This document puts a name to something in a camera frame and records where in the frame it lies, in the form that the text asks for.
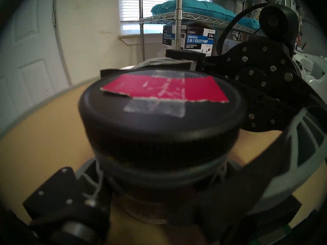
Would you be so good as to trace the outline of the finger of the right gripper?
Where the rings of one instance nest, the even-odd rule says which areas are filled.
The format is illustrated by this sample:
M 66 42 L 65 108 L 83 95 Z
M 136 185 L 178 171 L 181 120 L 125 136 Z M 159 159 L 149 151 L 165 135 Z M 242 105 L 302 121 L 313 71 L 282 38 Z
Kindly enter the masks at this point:
M 142 63 L 139 63 L 134 66 L 126 66 L 120 69 L 102 69 L 101 70 L 101 79 L 105 77 L 109 77 L 114 73 L 127 71 L 127 70 L 135 70 L 141 68 L 161 68 L 166 70 L 189 70 L 189 71 L 198 71 L 201 72 L 203 70 L 203 60 L 177 60 L 167 57 L 161 58 L 151 58 Z
M 264 152 L 199 203 L 205 237 L 223 237 L 245 215 L 273 208 L 301 186 L 325 160 L 326 108 L 304 108 Z

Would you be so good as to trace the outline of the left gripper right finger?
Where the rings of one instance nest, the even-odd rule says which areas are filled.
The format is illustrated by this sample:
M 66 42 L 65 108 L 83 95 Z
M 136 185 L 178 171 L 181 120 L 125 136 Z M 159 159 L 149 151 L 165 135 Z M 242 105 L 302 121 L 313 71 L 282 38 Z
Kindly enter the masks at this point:
M 248 215 L 229 229 L 225 245 L 255 244 L 257 238 L 288 225 L 300 208 L 300 201 L 291 195 L 272 209 Z

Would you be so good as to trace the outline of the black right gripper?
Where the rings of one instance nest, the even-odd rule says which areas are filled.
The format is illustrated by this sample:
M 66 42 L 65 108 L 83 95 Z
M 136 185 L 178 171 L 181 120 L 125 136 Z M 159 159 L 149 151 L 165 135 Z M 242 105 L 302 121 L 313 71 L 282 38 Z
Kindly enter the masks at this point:
M 195 61 L 195 71 L 224 79 L 247 103 L 242 129 L 283 131 L 302 110 L 304 122 L 327 131 L 326 103 L 297 73 L 285 44 L 267 38 L 242 42 L 219 56 L 166 50 L 166 57 Z

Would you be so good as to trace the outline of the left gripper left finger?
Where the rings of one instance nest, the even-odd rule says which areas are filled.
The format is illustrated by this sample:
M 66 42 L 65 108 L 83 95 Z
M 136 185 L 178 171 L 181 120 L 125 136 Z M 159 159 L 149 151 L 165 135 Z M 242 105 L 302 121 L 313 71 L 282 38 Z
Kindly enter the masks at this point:
M 113 190 L 93 158 L 77 171 L 63 167 L 24 202 L 28 225 L 42 245 L 104 245 Z

